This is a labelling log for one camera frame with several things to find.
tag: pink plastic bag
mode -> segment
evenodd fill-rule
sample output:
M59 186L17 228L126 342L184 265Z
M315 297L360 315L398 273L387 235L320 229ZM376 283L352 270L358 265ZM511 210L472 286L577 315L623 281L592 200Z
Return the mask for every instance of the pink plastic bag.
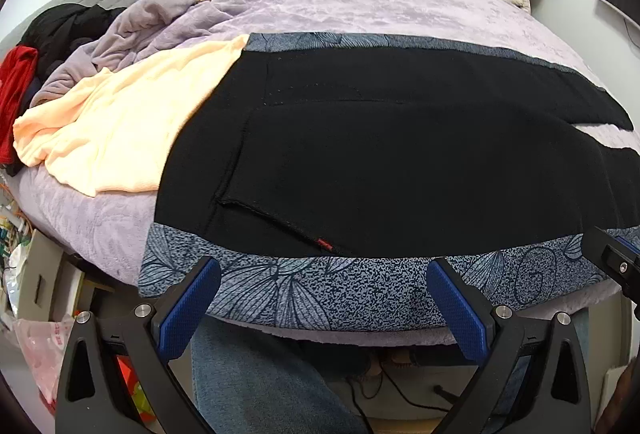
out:
M66 316L62 322L37 322L18 319L14 324L18 344L47 403L55 401L58 379L74 320Z

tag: metal bolt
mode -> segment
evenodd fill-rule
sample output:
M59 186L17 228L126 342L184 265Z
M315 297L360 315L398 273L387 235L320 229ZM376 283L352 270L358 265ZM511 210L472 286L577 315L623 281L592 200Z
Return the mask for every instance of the metal bolt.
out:
M90 318L91 318L91 312L90 311L82 311L76 317L76 322L78 322L79 324L84 324Z
M513 315L513 311L508 306L498 306L495 309L495 314L501 319L510 319Z
M571 324L571 317L564 311L561 311L558 315L556 315L556 318L558 318L558 322L560 322L563 326L568 326L569 324Z
M151 306L148 304L141 304L136 308L135 314L136 317L144 318L151 313Z

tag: jeans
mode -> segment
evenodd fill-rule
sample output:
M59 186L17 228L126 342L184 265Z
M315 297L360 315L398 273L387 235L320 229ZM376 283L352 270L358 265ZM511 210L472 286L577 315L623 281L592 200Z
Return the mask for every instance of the jeans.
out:
M197 407L216 434L367 434L293 340L207 316L191 365Z

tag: black cable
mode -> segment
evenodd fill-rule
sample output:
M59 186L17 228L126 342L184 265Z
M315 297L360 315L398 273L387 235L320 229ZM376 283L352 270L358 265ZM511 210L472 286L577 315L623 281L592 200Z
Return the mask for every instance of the black cable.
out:
M369 423L369 418L367 418L366 414L364 414L364 411L360 408L360 406L358 405L358 402L356 401L356 390L353 387L353 384L351 383L351 379L345 378L345 380L347 381L347 384L349 384L349 387L351 387L351 401L353 401L353 406L358 410L358 413L360 413L360 416L362 416L362 420L364 422L365 427L367 428L367 432L369 434L374 434L373 429L371 428L371 425Z
M362 381L358 380L358 384L360 385L360 393L362 394L362 397L365 400L373 400L380 392L380 389L382 389L382 382L384 381L384 379L385 379L385 375L380 373L380 383L378 384L378 388L376 389L376 391L371 396L367 396L366 394L364 394L364 387L362 386Z
M391 376L389 376L389 373L386 372L386 369L384 367L382 367L382 373L388 378L389 382L391 382L393 386L396 388L396 391L398 391L398 394L400 394L400 396L402 396L404 401L406 401L406 403L408 403L409 405L413 405L414 407L420 407L421 409L430 409L430 410L439 410L441 412L449 412L449 409L445 409L442 407L435 407L431 405L421 405L420 403L415 403L414 401L409 400L404 395L404 393L400 390L400 387L398 387L398 384L396 384L396 382L393 381Z
M633 39L631 39L631 33L629 32L629 27L626 24L626 18L623 17L622 20L625 22L626 34L629 40L631 41L631 44L633 44L636 48L640 48L640 44L636 44L636 42Z

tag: red cloth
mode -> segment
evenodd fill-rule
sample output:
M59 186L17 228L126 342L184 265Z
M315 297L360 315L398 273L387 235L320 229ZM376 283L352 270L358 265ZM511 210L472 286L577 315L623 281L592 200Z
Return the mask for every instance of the red cloth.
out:
M14 122L38 63L38 50L16 46L0 66L0 163L13 163Z

